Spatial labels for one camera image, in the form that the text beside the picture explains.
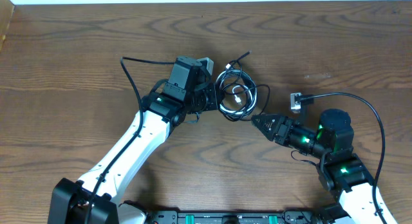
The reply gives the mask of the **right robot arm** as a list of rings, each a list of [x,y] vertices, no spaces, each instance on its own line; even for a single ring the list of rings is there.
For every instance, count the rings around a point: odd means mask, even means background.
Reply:
[[[254,115],[252,124],[271,142],[319,159],[319,181],[335,203],[315,212],[309,223],[395,223],[375,179],[353,152],[349,114],[323,111],[317,130],[280,114]]]

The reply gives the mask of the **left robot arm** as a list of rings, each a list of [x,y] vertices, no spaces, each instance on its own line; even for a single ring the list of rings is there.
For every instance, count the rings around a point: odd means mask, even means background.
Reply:
[[[144,97],[120,140],[101,161],[73,182],[63,178],[53,189],[48,223],[144,223],[147,214],[121,199],[144,162],[188,114],[217,109],[208,57],[178,56],[168,79]]]

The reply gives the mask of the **cardboard panel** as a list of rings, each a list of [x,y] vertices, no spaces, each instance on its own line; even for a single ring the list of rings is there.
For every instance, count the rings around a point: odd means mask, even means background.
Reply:
[[[0,49],[2,49],[15,5],[11,0],[0,0]]]

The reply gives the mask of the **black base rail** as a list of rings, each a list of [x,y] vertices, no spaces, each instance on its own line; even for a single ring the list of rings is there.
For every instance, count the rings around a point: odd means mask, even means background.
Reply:
[[[319,224],[311,211],[288,209],[279,212],[183,212],[158,210],[147,214],[144,224]]]

